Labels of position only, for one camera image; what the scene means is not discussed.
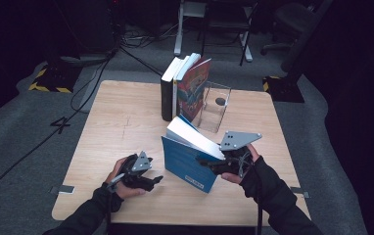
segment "chair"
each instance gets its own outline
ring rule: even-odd
[[[240,47],[242,49],[242,58],[240,66],[243,64],[248,42],[250,38],[250,28],[252,15],[255,12],[256,1],[253,0],[209,0],[203,20],[202,29],[199,32],[198,39],[203,34],[202,56],[205,53],[206,46],[228,46]],[[228,43],[208,43],[207,36],[209,31],[218,31],[223,33],[236,33],[233,41]]]
[[[270,50],[288,50],[300,38],[305,30],[309,27],[314,18],[314,7],[304,6],[301,3],[291,2],[279,7],[273,15],[273,41],[277,40],[277,34],[283,33],[291,39],[290,43],[276,43],[265,45],[260,50],[264,56]]]

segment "hand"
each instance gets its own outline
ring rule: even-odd
[[[257,150],[254,148],[252,144],[248,144],[247,146],[249,151],[251,151],[252,161],[256,162],[260,155],[257,153]],[[228,172],[222,173],[221,178],[236,184],[240,184],[242,182],[242,178],[239,177],[239,175]]]
[[[120,159],[117,161],[117,163],[114,166],[113,171],[108,175],[107,179],[105,180],[106,183],[110,183],[116,176],[117,172],[119,171],[120,167],[122,166],[123,162],[126,160],[126,158]],[[122,182],[117,183],[117,195],[122,199],[127,199],[130,197],[143,195],[145,194],[145,190],[141,188],[128,188],[126,187]]]

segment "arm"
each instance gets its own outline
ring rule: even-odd
[[[240,184],[245,196],[257,201],[258,189],[263,210],[269,213],[269,224],[279,234],[322,234],[318,227],[297,207],[297,197],[286,183],[279,178],[276,171],[266,164],[255,148],[248,148],[253,155],[254,163],[250,166],[243,180],[234,174],[223,173],[222,178]]]
[[[117,212],[121,203],[123,202],[123,199],[145,194],[145,190],[127,188],[121,182],[117,184],[117,191],[115,193],[111,194],[107,189],[108,184],[117,175],[117,172],[119,171],[124,160],[125,159],[121,159],[117,161],[114,170],[108,175],[107,179],[102,184],[102,187],[93,192],[92,199],[83,203],[57,228],[44,234],[92,234],[102,224],[102,220],[105,218],[108,211],[108,206],[110,205],[110,198],[111,212]]]

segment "gray carpet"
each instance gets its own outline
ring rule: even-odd
[[[195,31],[184,34],[182,57],[200,51],[196,36]],[[234,89],[261,91],[264,76],[285,74],[280,70],[285,53],[272,52],[265,57],[258,54],[266,43],[269,35],[252,35],[254,61],[242,67],[239,67],[240,52],[211,49],[205,55],[212,58],[210,80]],[[173,45],[174,38],[170,37],[145,48],[127,50],[164,71],[172,60]],[[51,122],[70,117],[74,113],[71,106],[77,108],[88,98],[93,87],[84,87],[79,93],[77,90],[93,78],[98,68],[82,71],[74,94],[28,91],[43,65],[19,82],[20,95],[0,109],[0,175],[53,133],[55,127],[50,126]],[[157,74],[121,51],[107,65],[101,79],[160,81]],[[274,105],[298,178],[310,196],[306,202],[311,217],[324,234],[367,234],[356,195],[328,140],[324,126],[327,104],[304,76],[299,87],[304,104],[275,102]],[[84,110],[89,111],[90,106],[88,102]],[[42,234],[60,223],[51,217],[56,197],[48,191],[62,184],[86,118],[86,114],[74,116],[70,127],[62,134],[53,134],[0,181],[0,234]],[[268,227],[262,231],[262,234],[276,234]]]

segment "sleeve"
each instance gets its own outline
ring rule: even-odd
[[[93,192],[92,199],[86,201],[58,227],[48,233],[50,235],[81,235],[92,234],[102,224],[108,211],[109,198],[111,200],[111,212],[117,212],[123,199],[116,193],[111,193],[107,189],[107,184]]]
[[[279,234],[322,234],[318,227],[297,207],[297,197],[263,157],[250,167],[240,184],[245,196],[260,197],[260,207],[269,213],[269,224]]]

